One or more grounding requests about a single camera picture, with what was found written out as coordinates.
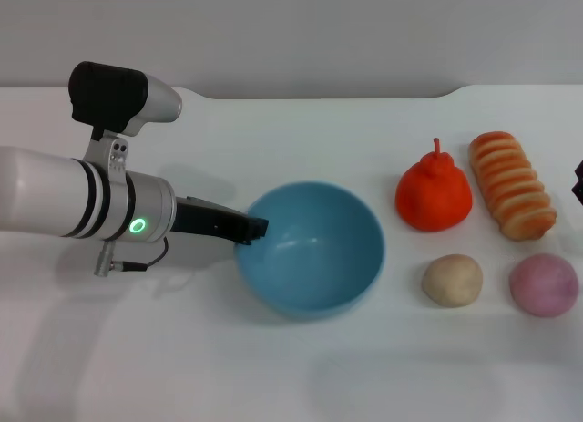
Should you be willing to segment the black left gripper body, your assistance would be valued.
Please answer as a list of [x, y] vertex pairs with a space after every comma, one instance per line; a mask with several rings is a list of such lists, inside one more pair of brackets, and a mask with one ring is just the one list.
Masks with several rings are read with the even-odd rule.
[[250, 245], [255, 239], [254, 222], [244, 213], [210, 201], [177, 197], [174, 232], [221, 238]]

